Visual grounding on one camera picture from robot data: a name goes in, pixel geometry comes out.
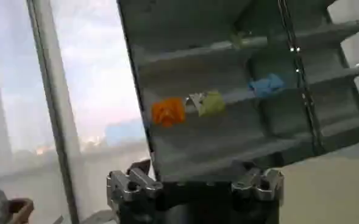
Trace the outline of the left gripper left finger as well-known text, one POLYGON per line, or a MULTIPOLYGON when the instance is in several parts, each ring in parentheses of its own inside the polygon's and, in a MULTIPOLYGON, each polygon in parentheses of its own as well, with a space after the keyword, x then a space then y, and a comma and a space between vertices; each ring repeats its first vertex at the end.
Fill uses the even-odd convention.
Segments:
POLYGON ((110 171, 107 175, 107 205, 114 211, 121 203, 133 202, 143 197, 155 199, 163 190, 163 183, 149 176, 151 160, 134 162, 123 172, 110 171))

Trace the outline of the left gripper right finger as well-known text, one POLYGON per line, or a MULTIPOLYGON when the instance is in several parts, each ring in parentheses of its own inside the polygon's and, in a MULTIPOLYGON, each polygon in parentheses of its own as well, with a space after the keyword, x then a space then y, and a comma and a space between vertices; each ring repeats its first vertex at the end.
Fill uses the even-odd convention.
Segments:
POLYGON ((251 168, 232 182, 232 190, 241 198, 258 201, 280 200, 283 196, 284 175, 279 170, 251 168))

